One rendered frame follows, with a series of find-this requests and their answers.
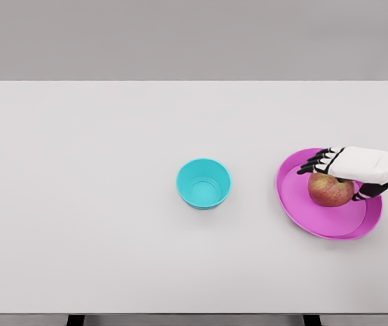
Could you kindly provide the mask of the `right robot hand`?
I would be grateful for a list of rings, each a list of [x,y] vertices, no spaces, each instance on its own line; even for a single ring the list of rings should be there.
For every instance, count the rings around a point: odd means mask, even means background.
[[[309,158],[297,173],[321,173],[359,181],[361,186],[352,200],[367,200],[388,190],[388,151],[356,146],[328,147]]]

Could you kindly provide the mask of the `blue bowl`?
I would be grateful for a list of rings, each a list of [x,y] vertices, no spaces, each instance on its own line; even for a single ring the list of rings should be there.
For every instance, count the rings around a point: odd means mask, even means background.
[[[191,207],[213,209],[227,199],[232,188],[228,169],[216,160],[198,158],[184,164],[176,176],[179,196]]]

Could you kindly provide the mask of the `red apple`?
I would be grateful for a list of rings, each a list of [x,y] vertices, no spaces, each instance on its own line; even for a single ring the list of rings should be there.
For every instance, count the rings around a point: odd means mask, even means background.
[[[308,180],[310,198],[324,207],[338,207],[348,203],[354,191],[353,181],[337,179],[330,175],[312,173]]]

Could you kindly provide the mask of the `pink plate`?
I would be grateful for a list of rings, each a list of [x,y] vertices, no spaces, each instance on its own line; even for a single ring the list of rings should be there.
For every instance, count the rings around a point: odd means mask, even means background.
[[[287,216],[310,234],[329,240],[355,240],[370,233],[383,212],[381,196],[350,201],[340,207],[322,207],[309,196],[308,175],[296,171],[318,148],[307,148],[288,156],[279,167],[275,191]]]

